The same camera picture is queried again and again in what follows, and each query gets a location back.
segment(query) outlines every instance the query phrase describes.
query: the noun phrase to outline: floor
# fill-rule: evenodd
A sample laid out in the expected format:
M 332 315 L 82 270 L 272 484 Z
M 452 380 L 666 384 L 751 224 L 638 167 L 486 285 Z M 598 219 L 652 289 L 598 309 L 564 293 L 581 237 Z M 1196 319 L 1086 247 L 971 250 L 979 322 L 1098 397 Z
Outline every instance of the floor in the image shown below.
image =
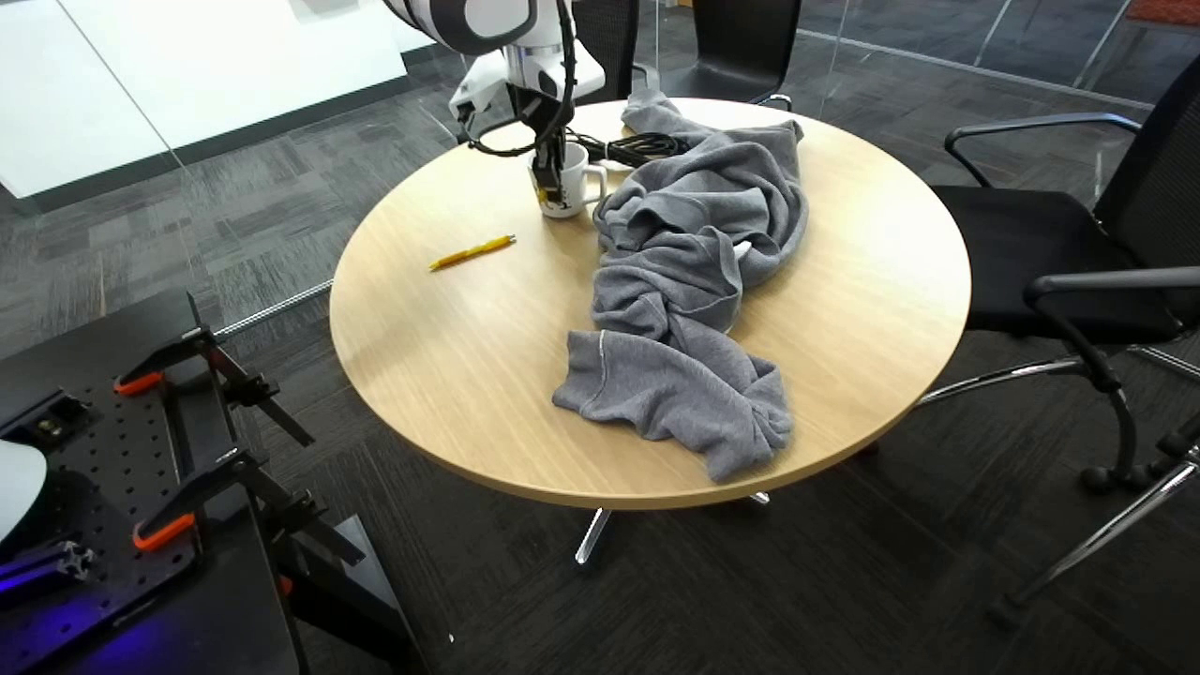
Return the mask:
M 857 15 L 882 10 L 891 4 L 857 4 Z M 843 42 L 814 34 L 836 27 L 836 4 L 814 0 L 807 15 L 788 78 L 796 110 L 884 147 L 933 183 L 967 179 L 939 150 L 957 123 L 1098 104 L 1146 118 L 1131 93 L 977 72 L 967 54 L 898 54 L 899 37 L 868 49 L 868 22 Z M 659 68 L 681 64 L 687 15 L 666 10 Z M 0 354 L 161 289 L 193 289 L 212 322 L 228 325 L 324 285 L 378 197 L 453 143 L 444 100 L 459 72 L 459 57 L 427 54 L 402 85 L 228 140 L 174 174 L 41 205 L 0 199 Z M 1092 199 L 1096 160 L 1123 157 L 1123 140 L 984 143 L 979 157 L 1011 183 Z M 341 380 L 324 300 L 239 329 L 228 349 L 274 377 L 281 405 L 321 437 L 301 449 L 239 412 L 244 445 L 272 459 L 281 484 L 311 488 L 332 519 L 363 514 L 374 532 L 424 654 L 411 672 L 1200 672 L 1188 562 L 1200 557 L 1200 492 L 1016 623 L 991 615 L 1002 593 L 1131 503 L 1078 492 L 1078 469 L 1111 459 L 1113 425 L 1071 380 L 918 410 L 879 449 L 777 492 L 769 509 L 616 519 L 598 562 L 576 570 L 589 514 L 486 492 L 392 437 Z M 947 380 L 1056 354 L 971 333 Z M 1193 412 L 1188 384 L 1146 362 L 1123 372 L 1146 445 Z M 317 632 L 306 640 L 311 672 L 392 672 Z

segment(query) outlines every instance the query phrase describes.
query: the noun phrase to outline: gray cloth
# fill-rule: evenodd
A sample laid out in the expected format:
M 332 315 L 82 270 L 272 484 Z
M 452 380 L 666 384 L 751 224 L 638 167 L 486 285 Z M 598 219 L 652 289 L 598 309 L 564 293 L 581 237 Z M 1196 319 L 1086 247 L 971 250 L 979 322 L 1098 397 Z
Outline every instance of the gray cloth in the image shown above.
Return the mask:
M 792 440 L 781 372 L 747 355 L 728 325 L 744 293 L 799 247 L 799 123 L 692 123 L 648 72 L 636 83 L 626 127 L 692 137 L 699 147 L 644 160 L 598 205 L 602 333 L 572 333 L 557 405 L 586 422 L 626 422 L 644 440 L 674 440 L 706 454 L 714 480 L 731 480 Z

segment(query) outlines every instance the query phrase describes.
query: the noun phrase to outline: round wooden table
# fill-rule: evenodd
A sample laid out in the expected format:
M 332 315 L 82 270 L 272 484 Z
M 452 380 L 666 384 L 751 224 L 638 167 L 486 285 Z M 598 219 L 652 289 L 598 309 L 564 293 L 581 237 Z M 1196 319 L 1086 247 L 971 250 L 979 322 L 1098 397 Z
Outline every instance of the round wooden table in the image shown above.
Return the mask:
M 788 113 L 681 100 L 714 127 Z M 622 104 L 586 104 L 576 127 L 618 140 Z M 696 449 L 644 444 L 552 405 L 566 333 L 592 329 L 598 232 L 543 222 L 524 157 L 452 150 L 397 183 L 352 232 L 332 329 L 356 394 L 427 459 L 489 488 L 602 509 L 674 509 L 796 484 L 882 440 L 954 355 L 971 274 L 939 197 L 898 157 L 804 123 L 799 254 L 747 297 L 731 338 L 772 362 L 796 412 L 792 445 L 766 469 L 714 484 Z M 497 237 L 513 247 L 433 274 Z

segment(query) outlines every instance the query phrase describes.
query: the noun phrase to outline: pencil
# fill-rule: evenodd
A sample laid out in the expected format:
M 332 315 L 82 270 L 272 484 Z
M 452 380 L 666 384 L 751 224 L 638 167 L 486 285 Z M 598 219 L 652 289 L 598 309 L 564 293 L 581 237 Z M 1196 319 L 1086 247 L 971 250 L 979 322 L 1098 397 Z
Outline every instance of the pencil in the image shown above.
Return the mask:
M 453 250 L 453 254 L 441 259 L 433 270 L 461 265 L 461 263 L 468 263 L 468 259 L 503 250 L 503 247 L 512 247 L 512 245 L 513 245 L 513 237 L 497 237 L 497 240 L 486 240 L 481 247 L 464 247 L 464 250 Z

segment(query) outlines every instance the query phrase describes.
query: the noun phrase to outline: black office chair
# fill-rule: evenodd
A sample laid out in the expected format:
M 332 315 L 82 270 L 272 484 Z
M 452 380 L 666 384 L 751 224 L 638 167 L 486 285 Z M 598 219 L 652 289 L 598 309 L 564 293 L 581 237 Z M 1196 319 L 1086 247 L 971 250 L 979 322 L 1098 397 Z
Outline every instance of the black office chair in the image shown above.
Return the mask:
M 696 0 L 699 64 L 666 74 L 673 99 L 777 100 L 792 64 L 804 0 Z
M 1059 190 L 1004 190 L 961 155 L 966 140 L 1059 127 L 1119 123 L 1136 132 L 1096 212 Z M 929 392 L 951 394 L 1013 384 L 1026 377 L 1088 377 L 1119 412 L 1119 459 L 1088 469 L 1086 488 L 1146 488 L 1132 465 L 1136 422 L 1111 368 L 1113 354 L 1152 355 L 1182 377 L 1200 368 L 1168 354 L 1200 322 L 1200 57 L 1176 78 L 1146 123 L 1126 118 L 1042 118 L 961 127 L 947 150 L 979 188 L 939 188 L 971 254 L 977 329 L 1062 338 L 1072 355 Z
M 602 60 L 603 85 L 581 100 L 622 100 L 636 83 L 638 0 L 576 0 L 577 42 Z

